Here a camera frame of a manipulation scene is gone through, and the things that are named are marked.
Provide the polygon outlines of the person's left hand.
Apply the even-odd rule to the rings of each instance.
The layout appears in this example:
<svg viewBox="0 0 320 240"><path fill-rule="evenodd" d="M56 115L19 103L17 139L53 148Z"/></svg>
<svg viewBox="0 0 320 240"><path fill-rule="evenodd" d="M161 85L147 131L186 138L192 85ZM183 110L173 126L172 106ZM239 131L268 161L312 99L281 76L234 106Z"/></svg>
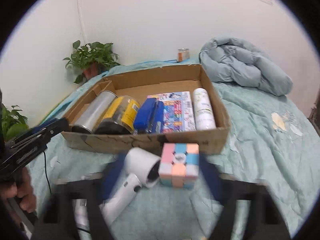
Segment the person's left hand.
<svg viewBox="0 0 320 240"><path fill-rule="evenodd" d="M28 213L36 209L36 196L31 185L31 177L26 167L22 169L22 183L17 186L16 183L1 184L1 198L8 199L17 197L21 200L20 208Z"/></svg>

